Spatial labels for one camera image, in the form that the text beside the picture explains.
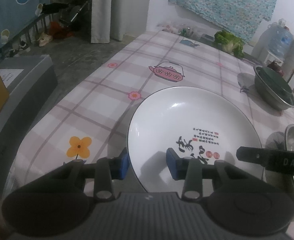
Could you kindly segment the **green ceramic bowl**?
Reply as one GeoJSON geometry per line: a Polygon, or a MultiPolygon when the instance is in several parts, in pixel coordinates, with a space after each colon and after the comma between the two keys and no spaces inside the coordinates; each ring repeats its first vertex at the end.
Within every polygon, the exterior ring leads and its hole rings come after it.
{"type": "Polygon", "coordinates": [[[275,93],[283,95],[292,94],[292,89],[288,83],[274,70],[268,67],[256,66],[255,72],[275,93]]]}

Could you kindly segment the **teal wall hanging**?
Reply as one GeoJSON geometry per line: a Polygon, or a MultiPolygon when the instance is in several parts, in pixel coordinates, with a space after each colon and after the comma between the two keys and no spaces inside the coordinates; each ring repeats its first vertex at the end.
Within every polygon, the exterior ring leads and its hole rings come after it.
{"type": "Polygon", "coordinates": [[[250,42],[262,20],[270,21],[277,0],[169,0],[250,42]]]}

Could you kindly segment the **red onion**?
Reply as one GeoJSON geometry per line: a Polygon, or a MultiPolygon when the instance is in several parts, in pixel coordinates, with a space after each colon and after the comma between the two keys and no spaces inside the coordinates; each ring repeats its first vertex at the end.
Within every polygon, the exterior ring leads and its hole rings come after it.
{"type": "Polygon", "coordinates": [[[278,73],[280,76],[284,76],[284,72],[281,68],[281,66],[276,61],[272,61],[267,65],[268,68],[274,70],[276,73],[278,73]]]}

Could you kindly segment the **steel bowl on table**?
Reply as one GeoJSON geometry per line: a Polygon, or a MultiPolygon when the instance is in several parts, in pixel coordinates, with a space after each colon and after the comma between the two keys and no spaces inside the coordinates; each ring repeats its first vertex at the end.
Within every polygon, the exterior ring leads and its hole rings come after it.
{"type": "Polygon", "coordinates": [[[272,108],[284,111],[294,108],[294,94],[288,83],[268,67],[254,66],[257,93],[272,108]]]}

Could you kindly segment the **white ceramic plate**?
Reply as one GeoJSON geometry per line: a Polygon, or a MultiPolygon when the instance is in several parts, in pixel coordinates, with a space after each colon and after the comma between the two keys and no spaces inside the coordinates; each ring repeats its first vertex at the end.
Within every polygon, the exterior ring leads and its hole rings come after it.
{"type": "Polygon", "coordinates": [[[181,193],[183,182],[172,178],[166,151],[212,165],[217,160],[261,178],[263,168],[239,161],[239,147],[260,148],[248,117],[230,101],[205,89],[171,87],[148,96],[129,123],[127,149],[136,177],[148,192],[181,193]]]}

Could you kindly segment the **grey storage box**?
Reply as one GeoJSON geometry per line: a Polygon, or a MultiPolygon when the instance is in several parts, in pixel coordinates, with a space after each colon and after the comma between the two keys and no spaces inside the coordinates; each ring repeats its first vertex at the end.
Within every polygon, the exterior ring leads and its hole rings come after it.
{"type": "Polygon", "coordinates": [[[0,70],[16,74],[0,111],[0,198],[19,145],[58,81],[49,55],[5,59],[0,70]]]}

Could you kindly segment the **water bottle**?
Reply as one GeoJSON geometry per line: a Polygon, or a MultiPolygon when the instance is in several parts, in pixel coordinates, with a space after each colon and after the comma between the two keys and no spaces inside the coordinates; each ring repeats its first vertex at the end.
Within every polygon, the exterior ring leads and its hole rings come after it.
{"type": "Polygon", "coordinates": [[[269,25],[268,30],[270,31],[268,50],[279,59],[284,60],[293,42],[293,35],[286,26],[286,20],[281,18],[278,22],[269,25]]]}

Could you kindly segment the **grey curtain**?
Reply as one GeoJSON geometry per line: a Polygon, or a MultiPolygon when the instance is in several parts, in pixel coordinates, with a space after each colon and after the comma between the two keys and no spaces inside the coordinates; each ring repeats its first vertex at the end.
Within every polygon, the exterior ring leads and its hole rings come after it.
{"type": "Polygon", "coordinates": [[[150,0],[91,0],[91,43],[122,41],[146,31],[150,0]]]}

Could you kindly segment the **green lettuce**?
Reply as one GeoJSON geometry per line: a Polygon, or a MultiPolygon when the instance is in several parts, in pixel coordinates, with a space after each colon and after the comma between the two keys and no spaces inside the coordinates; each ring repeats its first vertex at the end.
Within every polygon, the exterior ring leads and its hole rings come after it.
{"type": "Polygon", "coordinates": [[[238,59],[244,57],[244,42],[241,38],[225,30],[216,32],[214,38],[214,43],[219,44],[225,53],[234,55],[238,59]]]}

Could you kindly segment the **plaid tablecloth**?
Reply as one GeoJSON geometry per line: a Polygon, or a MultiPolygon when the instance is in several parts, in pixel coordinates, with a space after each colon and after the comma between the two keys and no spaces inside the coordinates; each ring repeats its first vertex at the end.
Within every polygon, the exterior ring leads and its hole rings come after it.
{"type": "Polygon", "coordinates": [[[140,35],[86,77],[27,133],[14,161],[14,180],[23,186],[74,159],[95,163],[127,146],[138,106],[171,87],[205,89],[225,98],[250,120],[261,146],[276,146],[294,108],[276,111],[254,86],[254,68],[206,44],[186,45],[177,35],[140,35]]]}

